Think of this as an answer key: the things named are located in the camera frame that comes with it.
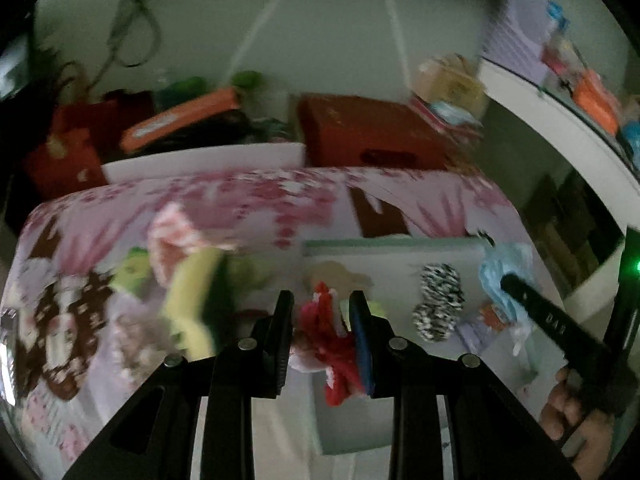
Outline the person right hand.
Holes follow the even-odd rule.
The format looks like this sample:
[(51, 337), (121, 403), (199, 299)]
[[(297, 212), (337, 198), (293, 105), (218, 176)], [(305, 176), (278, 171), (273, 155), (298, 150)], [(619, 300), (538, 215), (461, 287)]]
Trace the person right hand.
[(577, 391), (568, 386), (570, 369), (562, 367), (555, 375), (556, 384), (540, 412), (539, 423), (547, 436), (558, 442), (566, 430), (574, 430), (584, 439), (575, 455), (573, 467), (582, 479), (599, 479), (605, 471), (613, 441), (614, 419), (595, 410), (582, 414)]

